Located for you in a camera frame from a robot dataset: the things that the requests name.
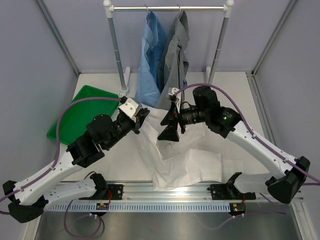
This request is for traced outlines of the white shirt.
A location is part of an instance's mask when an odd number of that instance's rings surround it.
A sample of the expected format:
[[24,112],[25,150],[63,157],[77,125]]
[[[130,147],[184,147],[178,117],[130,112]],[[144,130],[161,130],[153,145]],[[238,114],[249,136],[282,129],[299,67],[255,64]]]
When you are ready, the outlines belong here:
[[203,123],[192,124],[178,142],[160,141],[161,120],[167,111],[149,107],[140,133],[136,136],[139,153],[151,174],[154,191],[173,190],[204,181],[226,183],[244,170],[240,159],[226,159],[221,153],[201,150],[205,136]]

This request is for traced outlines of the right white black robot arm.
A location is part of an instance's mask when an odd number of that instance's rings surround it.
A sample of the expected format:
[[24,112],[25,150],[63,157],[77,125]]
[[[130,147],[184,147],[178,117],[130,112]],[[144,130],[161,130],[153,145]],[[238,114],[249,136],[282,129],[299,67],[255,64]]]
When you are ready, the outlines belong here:
[[234,173],[225,184],[230,198],[267,193],[277,201],[289,204],[308,178],[310,161],[304,156],[296,158],[284,152],[258,134],[249,126],[237,105],[233,108],[221,106],[216,94],[218,87],[196,83],[192,88],[195,104],[188,108],[182,107],[182,90],[169,89],[171,106],[160,123],[165,128],[157,139],[178,142],[178,129],[184,134],[187,125],[205,123],[211,132],[243,148],[269,171],[265,174]]

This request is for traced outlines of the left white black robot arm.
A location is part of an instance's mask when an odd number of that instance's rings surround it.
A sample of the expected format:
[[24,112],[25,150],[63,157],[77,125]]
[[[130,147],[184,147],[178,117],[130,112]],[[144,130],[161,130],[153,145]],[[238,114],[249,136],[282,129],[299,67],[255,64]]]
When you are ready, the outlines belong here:
[[106,114],[93,118],[83,135],[67,146],[57,161],[53,161],[23,181],[5,182],[3,192],[10,200],[6,214],[19,223],[38,218],[49,208],[76,199],[101,200],[108,185],[100,173],[78,182],[58,185],[66,177],[79,172],[105,156],[129,132],[139,134],[150,110],[125,103],[115,120]]

